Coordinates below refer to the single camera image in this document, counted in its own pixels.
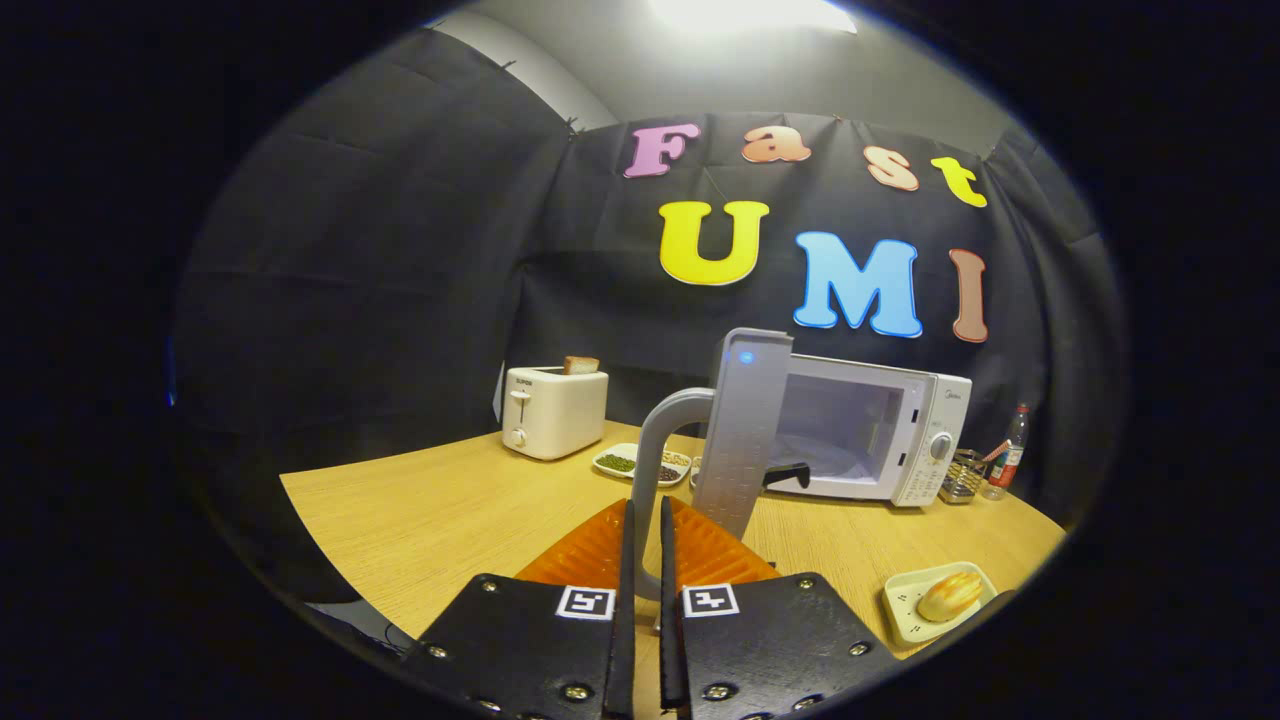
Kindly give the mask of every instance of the ceiling light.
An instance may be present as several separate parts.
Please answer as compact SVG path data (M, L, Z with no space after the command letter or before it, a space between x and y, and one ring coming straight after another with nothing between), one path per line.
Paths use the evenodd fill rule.
M823 27L856 33L852 18L823 0L649 0L666 23L699 35Z

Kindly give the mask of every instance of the bread roll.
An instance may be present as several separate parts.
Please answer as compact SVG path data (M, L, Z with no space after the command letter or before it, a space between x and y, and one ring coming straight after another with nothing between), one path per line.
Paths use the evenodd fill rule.
M924 593L915 606L920 618L932 623L946 623L964 612L982 594L982 575L978 573L956 573L938 582Z
M599 369L600 361L595 357L575 357L573 355L564 356L566 375L581 375L585 373L594 373Z

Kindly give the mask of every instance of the white microwave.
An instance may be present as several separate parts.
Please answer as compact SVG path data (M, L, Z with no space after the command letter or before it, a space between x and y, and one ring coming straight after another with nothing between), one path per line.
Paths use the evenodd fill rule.
M703 420L707 443L692 506L739 539L764 483L772 491L899 506L933 502L973 383L796 355L791 345L778 331L730 331L713 356L713 387L677 391L649 413L631 483L637 538L649 537L667 438ZM636 592L653 600L660 583L644 570L646 544L635 543Z
M804 462L768 489L797 495L933 502L969 410L965 378L791 355L769 468Z

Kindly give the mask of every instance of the toaster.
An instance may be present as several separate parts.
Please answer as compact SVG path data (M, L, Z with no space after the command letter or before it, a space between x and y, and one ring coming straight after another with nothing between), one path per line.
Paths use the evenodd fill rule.
M604 436L605 373L566 375L564 368L507 370L502 443L539 460L579 451Z

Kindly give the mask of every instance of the gray handle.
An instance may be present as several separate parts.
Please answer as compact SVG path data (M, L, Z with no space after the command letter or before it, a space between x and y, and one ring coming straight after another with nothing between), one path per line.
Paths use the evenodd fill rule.
M659 402L640 428L636 447L636 474L631 480L631 502L635 505L635 568L636 594L645 600L658 600L662 580L644 569L644 551L649 543L649 521L653 520L653 502L658 496L658 469L662 468L662 448L667 438L689 423L707 420L712 415L716 391L709 387L690 387L667 396Z

